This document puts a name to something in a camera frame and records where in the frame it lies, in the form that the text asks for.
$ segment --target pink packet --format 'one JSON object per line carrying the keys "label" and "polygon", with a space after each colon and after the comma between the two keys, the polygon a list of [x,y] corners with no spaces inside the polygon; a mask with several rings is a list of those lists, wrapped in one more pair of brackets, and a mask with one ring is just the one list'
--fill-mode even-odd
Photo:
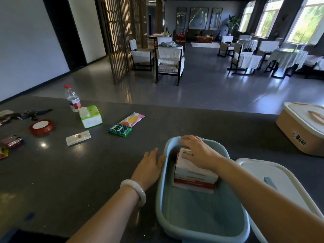
{"label": "pink packet", "polygon": [[122,125],[133,127],[138,121],[140,121],[144,117],[144,115],[134,112],[119,123]]}

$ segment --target orange storage box with white lid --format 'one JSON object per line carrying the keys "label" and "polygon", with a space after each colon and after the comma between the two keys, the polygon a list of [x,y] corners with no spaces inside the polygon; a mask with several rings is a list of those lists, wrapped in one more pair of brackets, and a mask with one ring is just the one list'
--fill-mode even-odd
{"label": "orange storage box with white lid", "polygon": [[324,107],[285,102],[277,126],[303,153],[324,157]]}

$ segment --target white wall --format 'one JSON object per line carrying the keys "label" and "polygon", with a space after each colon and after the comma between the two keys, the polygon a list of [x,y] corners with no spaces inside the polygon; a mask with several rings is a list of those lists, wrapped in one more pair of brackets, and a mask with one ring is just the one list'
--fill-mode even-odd
{"label": "white wall", "polygon": [[95,0],[69,0],[87,63],[106,55]]}
{"label": "white wall", "polygon": [[43,0],[0,0],[0,101],[68,71]]}
{"label": "white wall", "polygon": [[165,2],[165,28],[169,28],[169,32],[173,32],[176,28],[177,7],[186,7],[186,28],[189,27],[190,8],[209,8],[206,30],[209,29],[213,8],[223,8],[219,28],[221,29],[228,21],[228,15],[240,15],[240,11],[244,6],[244,2],[238,1],[166,1]]}

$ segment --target wooden coffee table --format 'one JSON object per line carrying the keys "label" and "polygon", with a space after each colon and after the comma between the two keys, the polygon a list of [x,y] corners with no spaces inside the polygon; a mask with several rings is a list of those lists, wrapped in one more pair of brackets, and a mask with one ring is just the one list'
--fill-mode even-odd
{"label": "wooden coffee table", "polygon": [[196,42],[212,43],[213,42],[213,37],[212,36],[197,36]]}

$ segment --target bracelet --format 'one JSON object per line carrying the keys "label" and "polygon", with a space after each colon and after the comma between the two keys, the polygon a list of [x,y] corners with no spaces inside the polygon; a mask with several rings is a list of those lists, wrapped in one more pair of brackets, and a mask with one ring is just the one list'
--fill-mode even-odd
{"label": "bracelet", "polygon": [[144,190],[141,188],[141,186],[138,185],[133,180],[129,180],[129,179],[123,180],[122,183],[120,184],[120,187],[122,187],[124,185],[131,186],[138,193],[141,200],[137,203],[137,206],[142,207],[146,202],[146,194],[145,194]]}

